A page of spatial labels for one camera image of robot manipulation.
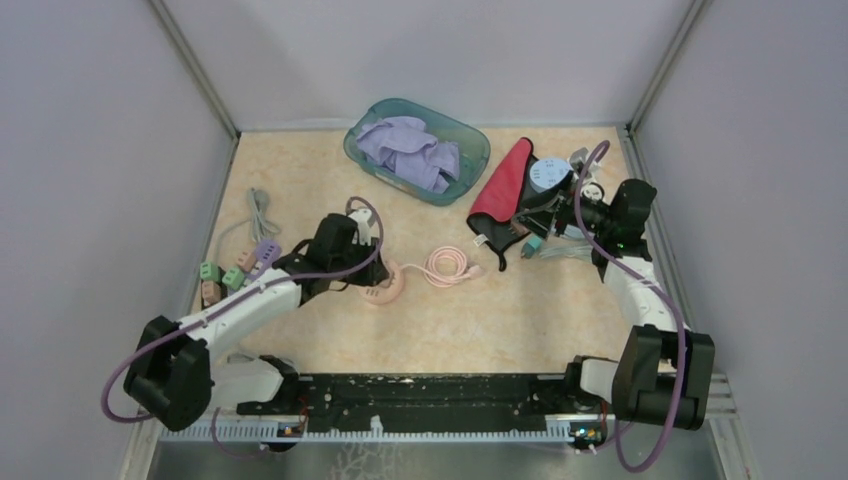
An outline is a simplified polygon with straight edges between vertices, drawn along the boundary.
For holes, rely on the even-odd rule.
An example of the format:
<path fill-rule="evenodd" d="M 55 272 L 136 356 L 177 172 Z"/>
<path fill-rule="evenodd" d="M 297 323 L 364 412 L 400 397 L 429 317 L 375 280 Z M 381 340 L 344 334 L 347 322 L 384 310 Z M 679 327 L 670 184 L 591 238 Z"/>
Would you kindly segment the blue round power socket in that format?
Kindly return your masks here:
<path fill-rule="evenodd" d="M 554 188 L 572 171 L 571 164 L 563 158 L 538 159 L 530 166 L 530 186 L 535 192 L 542 193 Z"/>

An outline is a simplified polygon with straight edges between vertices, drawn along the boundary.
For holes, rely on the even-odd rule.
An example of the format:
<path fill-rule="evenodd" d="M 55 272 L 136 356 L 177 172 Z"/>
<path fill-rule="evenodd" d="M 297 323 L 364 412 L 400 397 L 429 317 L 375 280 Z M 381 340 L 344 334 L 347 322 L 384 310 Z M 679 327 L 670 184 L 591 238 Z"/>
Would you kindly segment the pink round power socket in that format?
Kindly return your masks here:
<path fill-rule="evenodd" d="M 393 260 L 385 260 L 384 265 L 390 276 L 376 286 L 358 287 L 360 297 L 367 303 L 383 306 L 395 301 L 404 291 L 405 276 L 401 266 Z"/>

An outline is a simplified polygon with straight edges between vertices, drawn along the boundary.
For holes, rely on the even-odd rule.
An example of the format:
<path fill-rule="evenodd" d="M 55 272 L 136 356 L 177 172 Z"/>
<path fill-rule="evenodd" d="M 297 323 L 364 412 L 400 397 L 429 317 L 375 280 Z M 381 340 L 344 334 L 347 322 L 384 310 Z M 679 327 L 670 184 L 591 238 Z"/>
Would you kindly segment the white power strip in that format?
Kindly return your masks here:
<path fill-rule="evenodd" d="M 572 170 L 574 171 L 575 176 L 580 175 L 587 161 L 591 158 L 594 158 L 595 161 L 589 168 L 589 172 L 587 173 L 588 177 L 592 176 L 599 169 L 600 161 L 603 158 L 603 155 L 598 156 L 595 154 L 595 152 L 590 152 L 587 148 L 581 148 L 571 154 L 568 162 Z"/>

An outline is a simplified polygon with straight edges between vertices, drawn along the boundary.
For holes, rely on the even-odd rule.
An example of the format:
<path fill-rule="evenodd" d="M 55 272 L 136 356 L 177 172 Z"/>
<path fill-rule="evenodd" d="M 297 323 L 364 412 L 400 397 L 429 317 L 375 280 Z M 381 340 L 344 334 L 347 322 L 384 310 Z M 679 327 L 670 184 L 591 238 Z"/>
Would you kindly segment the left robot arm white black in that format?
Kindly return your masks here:
<path fill-rule="evenodd" d="M 292 411 L 300 388 L 278 360 L 218 361 L 245 337 L 329 291 L 334 282 L 375 286 L 388 279 L 380 250 L 382 219 L 371 207 L 329 214 L 313 238 L 276 259 L 247 286 L 178 321 L 144 327 L 135 353 L 118 368 L 123 391 L 170 431 L 208 410 L 263 403 Z"/>

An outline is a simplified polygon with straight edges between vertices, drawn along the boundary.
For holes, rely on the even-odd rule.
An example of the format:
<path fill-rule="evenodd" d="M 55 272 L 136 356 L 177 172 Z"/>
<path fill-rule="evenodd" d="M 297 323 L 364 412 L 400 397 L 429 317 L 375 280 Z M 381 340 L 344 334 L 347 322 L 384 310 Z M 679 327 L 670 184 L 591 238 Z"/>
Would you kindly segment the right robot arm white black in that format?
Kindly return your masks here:
<path fill-rule="evenodd" d="M 591 262 L 632 325 L 619 360 L 578 357 L 569 364 L 563 398 L 576 412 L 602 399 L 624 421 L 662 425 L 670 411 L 677 429 L 697 430 L 705 419 L 715 345 L 706 334 L 678 324 L 659 286 L 645 224 L 656 189 L 623 181 L 610 203 L 577 197 L 568 174 L 556 187 L 518 204 L 511 222 L 547 239 L 566 227 L 585 226 Z"/>

